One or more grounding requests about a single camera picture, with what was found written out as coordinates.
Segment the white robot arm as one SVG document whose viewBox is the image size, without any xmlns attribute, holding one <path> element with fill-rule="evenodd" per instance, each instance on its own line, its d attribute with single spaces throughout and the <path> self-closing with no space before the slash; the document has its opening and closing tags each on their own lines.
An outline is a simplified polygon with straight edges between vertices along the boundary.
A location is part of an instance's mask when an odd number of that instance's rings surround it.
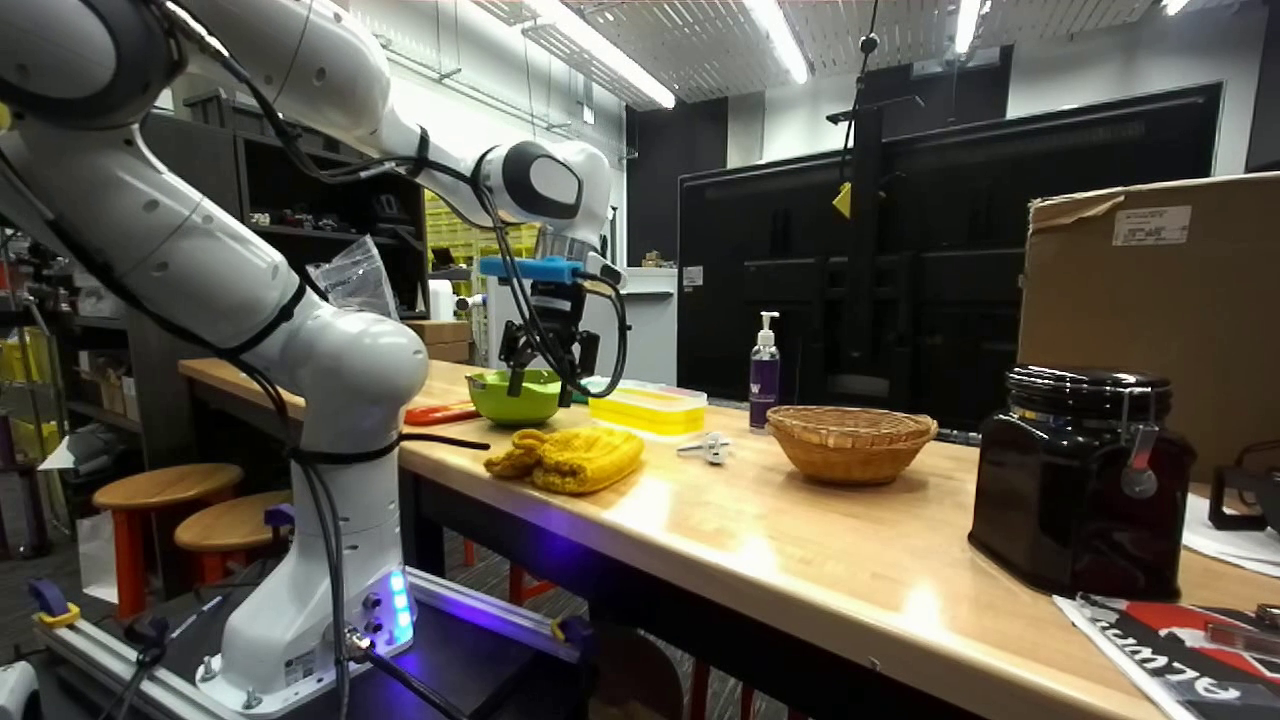
<svg viewBox="0 0 1280 720">
<path fill-rule="evenodd" d="M 159 329 L 304 399 L 294 538 L 229 617 L 200 679 L 236 714 L 285 714 L 348 685 L 351 641 L 412 644 L 401 415 L 427 353 L 412 329 L 325 298 L 156 161 L 142 114 L 184 73 L 249 85 L 279 130 L 325 130 L 485 228 L 534 219 L 597 241 L 614 173 L 585 139 L 434 139 L 336 0 L 0 0 L 2 214 Z"/>
</svg>

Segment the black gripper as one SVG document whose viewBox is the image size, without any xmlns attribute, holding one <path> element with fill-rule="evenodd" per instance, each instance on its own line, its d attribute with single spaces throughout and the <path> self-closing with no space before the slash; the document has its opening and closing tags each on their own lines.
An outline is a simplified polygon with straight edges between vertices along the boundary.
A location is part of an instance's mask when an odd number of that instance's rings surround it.
<svg viewBox="0 0 1280 720">
<path fill-rule="evenodd" d="M 585 366 L 577 349 L 597 349 L 600 335 L 585 329 L 585 287 L 580 282 L 557 282 L 557 278 L 533 278 L 533 330 L 545 349 L 562 349 L 561 360 L 561 407 L 585 405 Z M 538 349 L 533 335 L 505 330 L 500 335 L 500 363 L 514 374 L 523 374 Z"/>
</svg>

